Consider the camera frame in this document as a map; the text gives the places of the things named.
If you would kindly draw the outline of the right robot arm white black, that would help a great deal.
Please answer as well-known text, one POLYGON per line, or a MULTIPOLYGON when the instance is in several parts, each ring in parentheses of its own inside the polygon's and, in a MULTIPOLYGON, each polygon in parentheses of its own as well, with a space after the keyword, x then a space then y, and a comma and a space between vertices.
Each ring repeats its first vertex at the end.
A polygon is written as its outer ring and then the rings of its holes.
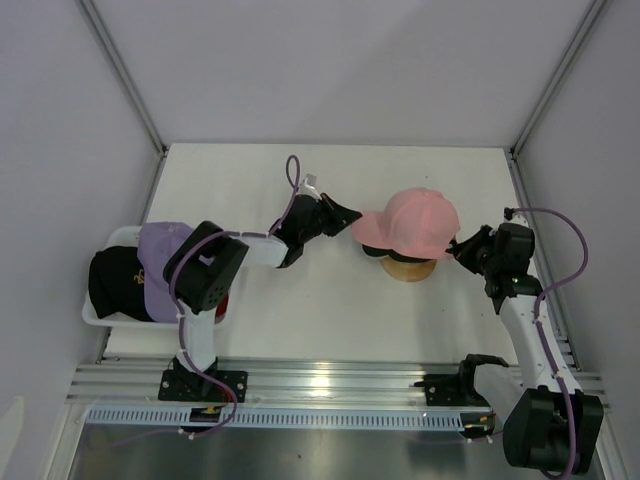
POLYGON ((483 226, 448 253, 485 280, 485 293, 505 325, 519 362, 523 390, 509 402, 503 447, 514 467, 537 469, 560 479, 590 467, 604 417, 600 399, 573 377, 543 312, 545 294, 530 275, 534 232, 514 222, 483 226))

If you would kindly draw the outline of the red baseball cap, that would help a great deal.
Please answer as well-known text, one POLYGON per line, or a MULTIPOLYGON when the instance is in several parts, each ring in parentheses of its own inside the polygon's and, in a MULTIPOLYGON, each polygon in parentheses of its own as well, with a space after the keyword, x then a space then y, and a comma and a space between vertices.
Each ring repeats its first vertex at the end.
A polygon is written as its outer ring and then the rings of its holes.
POLYGON ((223 300, 217 305, 214 315, 214 324, 218 325, 222 323, 226 317, 229 304, 229 295, 226 295, 223 300))

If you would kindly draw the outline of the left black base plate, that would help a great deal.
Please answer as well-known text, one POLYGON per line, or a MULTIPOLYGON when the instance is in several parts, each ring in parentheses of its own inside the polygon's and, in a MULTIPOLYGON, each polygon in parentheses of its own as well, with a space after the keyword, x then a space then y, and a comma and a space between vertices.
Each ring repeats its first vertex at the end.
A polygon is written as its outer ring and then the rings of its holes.
MULTIPOLYGON (((247 381, 246 371, 219 370, 215 379, 227 385, 239 403, 245 401, 247 381)), ((160 381, 157 398, 166 402, 231 403, 232 398, 222 387, 206 381, 192 372, 165 370, 160 381)))

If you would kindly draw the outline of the wooden hat stand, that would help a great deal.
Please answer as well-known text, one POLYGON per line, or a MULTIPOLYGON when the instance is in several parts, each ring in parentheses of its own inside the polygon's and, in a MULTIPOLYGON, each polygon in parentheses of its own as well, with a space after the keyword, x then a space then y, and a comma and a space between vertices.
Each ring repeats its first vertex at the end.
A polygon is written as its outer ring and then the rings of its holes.
POLYGON ((429 260, 421 263, 399 262, 391 257, 385 257, 380 261, 383 270, 391 278, 404 282, 416 283, 431 276, 436 268, 437 261, 429 260))

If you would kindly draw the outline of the black baseball cap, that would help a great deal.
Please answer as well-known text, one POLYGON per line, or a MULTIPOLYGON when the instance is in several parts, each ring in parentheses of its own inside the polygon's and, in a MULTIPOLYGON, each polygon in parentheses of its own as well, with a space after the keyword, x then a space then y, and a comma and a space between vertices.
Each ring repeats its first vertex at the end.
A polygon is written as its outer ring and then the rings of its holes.
POLYGON ((90 263, 88 294, 99 319, 121 313, 151 322, 144 300, 144 268, 138 250, 113 246, 97 252, 90 263))

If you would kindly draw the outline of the aluminium frame post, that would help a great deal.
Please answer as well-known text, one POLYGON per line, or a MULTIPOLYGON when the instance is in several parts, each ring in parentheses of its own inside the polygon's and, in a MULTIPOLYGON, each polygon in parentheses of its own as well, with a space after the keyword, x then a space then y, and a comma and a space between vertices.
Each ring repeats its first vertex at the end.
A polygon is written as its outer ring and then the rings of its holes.
POLYGON ((104 20, 98 5, 92 0, 78 0, 75 2, 83 15, 85 22, 109 65, 120 89, 129 102, 144 133, 153 149, 159 156, 166 152, 158 128, 153 121, 139 88, 124 61, 113 35, 104 20))
POLYGON ((590 37, 598 28, 611 4, 612 1, 610 0, 593 0, 589 2, 586 12, 579 20, 568 44, 563 49, 554 69, 534 103, 533 109, 526 117, 513 145, 509 149, 511 157, 515 160, 517 160, 524 151, 527 142, 545 118, 547 111, 561 91, 579 56, 586 49, 590 37))

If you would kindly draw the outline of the dark green baseball cap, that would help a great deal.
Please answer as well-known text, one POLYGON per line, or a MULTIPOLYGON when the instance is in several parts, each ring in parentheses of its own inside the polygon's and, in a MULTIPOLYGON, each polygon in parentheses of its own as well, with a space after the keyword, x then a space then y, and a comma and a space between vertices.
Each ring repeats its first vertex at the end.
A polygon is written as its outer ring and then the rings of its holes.
POLYGON ((439 258, 431 258, 431 257, 422 258, 422 257, 406 256, 394 250, 379 249, 379 248, 374 248, 367 245, 362 245, 361 249, 367 257, 370 257, 373 259, 390 258, 393 261, 396 261, 399 263, 407 263, 407 264, 422 264, 422 263, 427 263, 431 261, 450 260, 453 258, 453 256, 448 252, 446 252, 442 257, 439 257, 439 258))

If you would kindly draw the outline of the left aluminium frame post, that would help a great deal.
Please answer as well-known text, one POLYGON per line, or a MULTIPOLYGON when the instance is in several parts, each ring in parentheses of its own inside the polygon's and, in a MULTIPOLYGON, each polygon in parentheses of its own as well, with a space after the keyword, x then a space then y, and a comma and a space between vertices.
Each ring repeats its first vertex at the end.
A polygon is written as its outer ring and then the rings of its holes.
POLYGON ((92 0, 78 0, 75 2, 83 15, 85 22, 109 65, 120 89, 129 102, 144 133, 153 149, 159 156, 166 152, 158 128, 153 121, 139 88, 124 61, 113 35, 104 20, 98 5, 92 0))

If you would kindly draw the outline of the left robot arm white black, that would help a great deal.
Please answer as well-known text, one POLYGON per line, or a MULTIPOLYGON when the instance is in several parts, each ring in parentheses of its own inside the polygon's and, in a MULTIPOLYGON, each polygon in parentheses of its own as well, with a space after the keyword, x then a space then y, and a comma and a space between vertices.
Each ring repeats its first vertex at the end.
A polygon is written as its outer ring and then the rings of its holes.
POLYGON ((215 391, 217 353, 211 314, 229 297, 242 268, 288 268, 308 242, 320 235, 334 237, 361 217, 361 212, 325 193, 298 193, 265 233, 224 231, 211 221, 198 225, 163 271, 177 313, 176 360, 186 370, 182 390, 198 401, 215 391))

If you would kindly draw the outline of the aluminium mounting rail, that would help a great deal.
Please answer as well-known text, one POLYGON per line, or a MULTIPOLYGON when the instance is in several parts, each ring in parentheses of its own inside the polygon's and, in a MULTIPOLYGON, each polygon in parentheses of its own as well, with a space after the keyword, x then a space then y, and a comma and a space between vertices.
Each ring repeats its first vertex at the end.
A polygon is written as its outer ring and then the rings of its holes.
MULTIPOLYGON (((169 357, 106 358, 76 367, 68 405, 160 405, 169 357)), ((222 370, 248 373, 242 408, 421 410, 414 384, 427 374, 453 374, 455 364, 221 359, 222 370)))

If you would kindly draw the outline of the right aluminium frame post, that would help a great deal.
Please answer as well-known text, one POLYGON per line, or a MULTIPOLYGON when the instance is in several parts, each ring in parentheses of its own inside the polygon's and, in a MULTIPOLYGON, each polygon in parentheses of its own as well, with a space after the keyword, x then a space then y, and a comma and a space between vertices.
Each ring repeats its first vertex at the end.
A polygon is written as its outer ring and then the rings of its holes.
POLYGON ((598 28, 611 4, 612 1, 610 0, 593 0, 589 2, 586 12, 579 20, 568 44, 563 49, 554 69, 534 103, 533 109, 526 117, 513 145, 509 149, 511 157, 515 160, 517 160, 524 151, 527 142, 545 118, 547 111, 561 91, 579 56, 586 49, 590 37, 598 28))

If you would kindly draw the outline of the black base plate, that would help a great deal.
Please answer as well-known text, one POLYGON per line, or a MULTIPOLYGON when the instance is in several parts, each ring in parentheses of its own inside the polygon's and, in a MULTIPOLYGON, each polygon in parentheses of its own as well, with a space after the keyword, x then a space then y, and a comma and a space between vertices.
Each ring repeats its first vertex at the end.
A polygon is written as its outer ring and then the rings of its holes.
MULTIPOLYGON (((239 403, 245 401, 247 381, 246 371, 219 370, 215 379, 227 385, 239 403)), ((231 403, 232 398, 222 387, 206 381, 192 372, 165 370, 160 381, 157 398, 166 402, 231 403)))
POLYGON ((460 374, 427 374, 413 386, 423 392, 429 407, 462 407, 471 404, 460 374))

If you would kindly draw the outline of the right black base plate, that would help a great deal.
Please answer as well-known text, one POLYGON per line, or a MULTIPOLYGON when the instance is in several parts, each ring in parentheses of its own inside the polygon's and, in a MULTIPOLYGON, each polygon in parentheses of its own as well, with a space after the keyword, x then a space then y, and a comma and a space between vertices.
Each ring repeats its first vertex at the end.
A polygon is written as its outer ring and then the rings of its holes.
POLYGON ((471 404, 460 374, 427 374, 413 386, 423 392, 429 407, 462 407, 471 404))

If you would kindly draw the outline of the pink baseball cap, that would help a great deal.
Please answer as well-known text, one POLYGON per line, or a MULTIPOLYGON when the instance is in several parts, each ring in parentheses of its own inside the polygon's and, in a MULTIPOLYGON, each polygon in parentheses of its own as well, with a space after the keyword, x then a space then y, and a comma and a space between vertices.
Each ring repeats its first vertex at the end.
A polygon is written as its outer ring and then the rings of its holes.
POLYGON ((361 246, 422 258, 442 257, 459 231, 454 205, 441 192, 422 187, 396 193, 383 210, 366 211, 351 225, 361 246))

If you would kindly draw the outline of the lavender baseball cap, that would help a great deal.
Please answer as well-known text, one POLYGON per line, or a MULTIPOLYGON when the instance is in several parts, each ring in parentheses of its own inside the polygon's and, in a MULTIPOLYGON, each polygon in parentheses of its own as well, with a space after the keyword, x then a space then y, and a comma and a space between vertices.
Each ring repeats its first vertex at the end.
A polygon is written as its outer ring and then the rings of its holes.
POLYGON ((177 321, 177 310, 163 272, 192 232, 193 228, 182 222, 151 222, 140 229, 137 257, 144 271, 144 306, 156 323, 177 321))

